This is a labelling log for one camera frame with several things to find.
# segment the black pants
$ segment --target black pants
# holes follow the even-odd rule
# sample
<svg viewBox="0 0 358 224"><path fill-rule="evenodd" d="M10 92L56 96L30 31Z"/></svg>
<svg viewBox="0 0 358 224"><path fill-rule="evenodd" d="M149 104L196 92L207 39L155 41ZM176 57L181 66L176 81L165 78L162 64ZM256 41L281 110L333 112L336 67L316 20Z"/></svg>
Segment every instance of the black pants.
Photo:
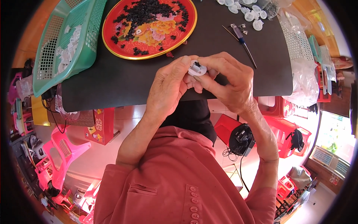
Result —
<svg viewBox="0 0 358 224"><path fill-rule="evenodd" d="M160 127L165 126L198 132L210 139L213 145L216 140L207 100L180 101L174 113L169 115Z"/></svg>

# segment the hand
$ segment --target hand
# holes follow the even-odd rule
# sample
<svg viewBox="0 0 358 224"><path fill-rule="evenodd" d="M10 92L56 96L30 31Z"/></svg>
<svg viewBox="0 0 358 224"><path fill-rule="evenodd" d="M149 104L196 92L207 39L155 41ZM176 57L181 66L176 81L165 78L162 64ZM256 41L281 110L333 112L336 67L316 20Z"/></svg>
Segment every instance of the hand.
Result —
<svg viewBox="0 0 358 224"><path fill-rule="evenodd" d="M189 56L180 57L160 68L155 74L145 112L152 119L163 122L175 111L180 98L187 91L183 77L190 67L191 60Z"/></svg>
<svg viewBox="0 0 358 224"><path fill-rule="evenodd" d="M209 76L194 76L204 89L214 94L231 112L242 115L253 110L257 102L252 96L252 68L238 62L226 52L199 57L197 60L201 65L220 72L229 81L229 84L222 86Z"/></svg>
<svg viewBox="0 0 358 224"><path fill-rule="evenodd" d="M210 67L207 67L207 72L204 75L208 75L211 79L215 79L216 76L219 74L218 71L216 71L215 69L212 69ZM195 92L197 93L203 93L203 87L201 85L200 82L198 82L197 80L195 80L195 78L189 74L185 74L184 76L184 82L187 85L187 88L194 88Z"/></svg>

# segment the black bag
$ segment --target black bag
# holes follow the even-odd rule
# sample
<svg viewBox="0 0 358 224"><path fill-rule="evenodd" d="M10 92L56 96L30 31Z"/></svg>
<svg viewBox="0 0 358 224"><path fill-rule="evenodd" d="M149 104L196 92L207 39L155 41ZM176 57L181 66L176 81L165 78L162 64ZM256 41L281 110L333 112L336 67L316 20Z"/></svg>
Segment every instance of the black bag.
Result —
<svg viewBox="0 0 358 224"><path fill-rule="evenodd" d="M305 143L303 142L303 137L302 137L302 133L298 130L295 129L294 132L291 132L287 137L286 140L292 136L291 139L291 150L297 149L299 152L302 151L303 147L305 146Z"/></svg>

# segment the person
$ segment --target person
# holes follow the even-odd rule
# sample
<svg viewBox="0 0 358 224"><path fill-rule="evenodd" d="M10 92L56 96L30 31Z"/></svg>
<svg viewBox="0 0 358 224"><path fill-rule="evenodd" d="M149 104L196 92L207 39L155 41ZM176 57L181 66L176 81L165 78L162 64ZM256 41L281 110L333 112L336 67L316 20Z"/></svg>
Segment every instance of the person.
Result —
<svg viewBox="0 0 358 224"><path fill-rule="evenodd" d="M188 76L195 59L207 74ZM228 85L214 81L218 73ZM226 52L183 56L160 68L143 118L122 142L116 164L106 166L94 223L273 223L278 148L252 83L253 70ZM210 91L252 130L260 163L245 200L215 160L207 101L179 102L190 87Z"/></svg>

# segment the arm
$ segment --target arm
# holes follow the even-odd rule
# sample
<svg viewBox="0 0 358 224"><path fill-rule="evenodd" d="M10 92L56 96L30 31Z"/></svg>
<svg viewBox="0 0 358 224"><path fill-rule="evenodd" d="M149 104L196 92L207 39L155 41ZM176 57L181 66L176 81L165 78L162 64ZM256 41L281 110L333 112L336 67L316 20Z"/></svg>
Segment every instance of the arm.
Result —
<svg viewBox="0 0 358 224"><path fill-rule="evenodd" d="M194 76L204 89L213 93L230 111L247 121L255 137L260 163L250 193L262 187L276 189L278 148L274 135L252 96L252 68L238 62L226 52L199 57L198 62L227 77L229 84L222 86L207 75Z"/></svg>
<svg viewBox="0 0 358 224"><path fill-rule="evenodd" d="M179 99L186 92L183 77L190 61L189 56L183 56L158 70L149 91L143 118L119 147L116 164L131 170L137 167L155 132L165 118L174 112Z"/></svg>

